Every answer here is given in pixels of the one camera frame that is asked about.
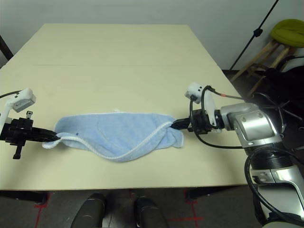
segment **tripod pole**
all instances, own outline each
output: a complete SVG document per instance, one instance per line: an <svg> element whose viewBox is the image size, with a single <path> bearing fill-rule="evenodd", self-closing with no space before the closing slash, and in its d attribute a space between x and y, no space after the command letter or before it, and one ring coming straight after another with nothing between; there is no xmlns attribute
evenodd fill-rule
<svg viewBox="0 0 304 228"><path fill-rule="evenodd" d="M230 67L229 70L232 70L232 68L235 66L235 64L238 62L238 60L242 57L242 55L244 54L244 52L246 51L247 47L249 46L249 44L252 42L254 37L259 37L263 30L261 29L262 25L264 24L264 22L266 21L266 19L268 18L268 16L270 15L271 11L274 9L274 7L276 6L277 2L279 0L275 0L273 6L271 7L271 9L269 10L269 12L267 13L267 15L265 16L265 18L263 19L262 23L260 24L260 26L253 31L253 35L250 38L250 40L248 41L248 43L246 44L246 46L244 47L244 49L242 50L242 52L239 54L239 56L237 57L237 59L234 61L234 63L232 64L232 66Z"/></svg>

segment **stool leg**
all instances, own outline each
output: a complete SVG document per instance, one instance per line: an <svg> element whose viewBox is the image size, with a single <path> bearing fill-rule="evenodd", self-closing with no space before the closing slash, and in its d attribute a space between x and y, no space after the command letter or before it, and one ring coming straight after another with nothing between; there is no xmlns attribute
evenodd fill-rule
<svg viewBox="0 0 304 228"><path fill-rule="evenodd" d="M256 89L260 86L265 76L261 77L258 82L252 87L252 89L247 93L247 97L250 97Z"/></svg>
<svg viewBox="0 0 304 228"><path fill-rule="evenodd" d="M250 60L240 71L237 72L236 75L233 76L233 78L230 80L233 82L236 80L242 73L244 73L252 64L254 64L259 58L261 58L262 55L264 55L266 52L268 52L275 42L272 40L270 41L252 60Z"/></svg>
<svg viewBox="0 0 304 228"><path fill-rule="evenodd" d="M273 48L272 48L272 50L265 56L265 58L263 58L260 62L259 62L259 64L264 64L265 62L266 62L266 60L268 60L269 59L269 57L271 57L272 56L272 54L277 50L277 48L280 46L280 43L275 43L274 44L274 46L273 46Z"/></svg>
<svg viewBox="0 0 304 228"><path fill-rule="evenodd" d="M283 51L279 54L279 56L275 59L275 61L271 64L270 68L275 68L279 62L288 54L290 46L286 46Z"/></svg>

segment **black stand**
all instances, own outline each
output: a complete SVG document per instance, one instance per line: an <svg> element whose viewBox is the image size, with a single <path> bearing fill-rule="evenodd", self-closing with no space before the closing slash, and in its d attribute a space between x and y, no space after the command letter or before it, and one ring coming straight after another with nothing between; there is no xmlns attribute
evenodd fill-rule
<svg viewBox="0 0 304 228"><path fill-rule="evenodd" d="M186 199L195 200L202 196L211 195L216 192L221 192L236 187L239 187L239 185L195 188L186 191Z"/></svg>
<svg viewBox="0 0 304 228"><path fill-rule="evenodd" d="M232 66L230 67L229 70L232 70L232 68L234 67L234 65L238 62L238 60L242 57L242 55L244 54L245 50L247 49L247 47L249 46L249 44L252 42L252 40L254 39L254 37L259 37L263 30L261 29L262 25L264 24L264 22L266 21L266 19L268 18L269 14L271 13L271 11L274 9L274 7L276 6L277 2L279 0L276 0L275 3L273 4L273 6L271 7L270 11L267 13L266 17L264 18L264 20L262 21L262 23L260 24L260 26L253 31L253 35L250 38L250 40L248 41L248 43L246 44L246 46L244 47L244 49L242 50L241 54L239 54L239 56L237 57L237 59L235 60L235 62L232 64Z"/></svg>
<svg viewBox="0 0 304 228"><path fill-rule="evenodd" d="M43 205L47 201L48 194L46 192L40 193L33 191L0 191L0 197L31 201Z"/></svg>
<svg viewBox="0 0 304 228"><path fill-rule="evenodd" d="M10 60L14 56L1 36L0 36L0 51L4 54L7 60Z"/></svg>

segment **black shoe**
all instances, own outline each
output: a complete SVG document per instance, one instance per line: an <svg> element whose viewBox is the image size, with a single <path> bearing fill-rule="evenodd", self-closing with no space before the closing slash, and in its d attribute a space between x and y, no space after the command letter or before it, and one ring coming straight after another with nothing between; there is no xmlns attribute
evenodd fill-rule
<svg viewBox="0 0 304 228"><path fill-rule="evenodd" d="M139 197L134 202L134 216L138 228L168 228L161 210L149 198Z"/></svg>
<svg viewBox="0 0 304 228"><path fill-rule="evenodd" d="M104 215L105 197L101 193L94 193L79 209L71 228L101 228Z"/></svg>

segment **wooden stool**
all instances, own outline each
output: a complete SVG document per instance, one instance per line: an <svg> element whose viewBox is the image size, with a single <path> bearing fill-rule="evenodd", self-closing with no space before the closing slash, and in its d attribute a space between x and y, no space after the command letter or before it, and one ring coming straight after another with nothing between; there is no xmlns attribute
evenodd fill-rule
<svg viewBox="0 0 304 228"><path fill-rule="evenodd" d="M230 80L233 82L245 71L251 76L258 77L259 81L247 93L247 96L251 96L263 81L263 77L255 73L255 71L259 68L268 69L264 63L273 55L279 46L283 45L284 48L270 65L270 68L275 68L284 57L293 55L298 48L304 48L304 21L295 19L283 20L274 26L270 35L273 40Z"/></svg>

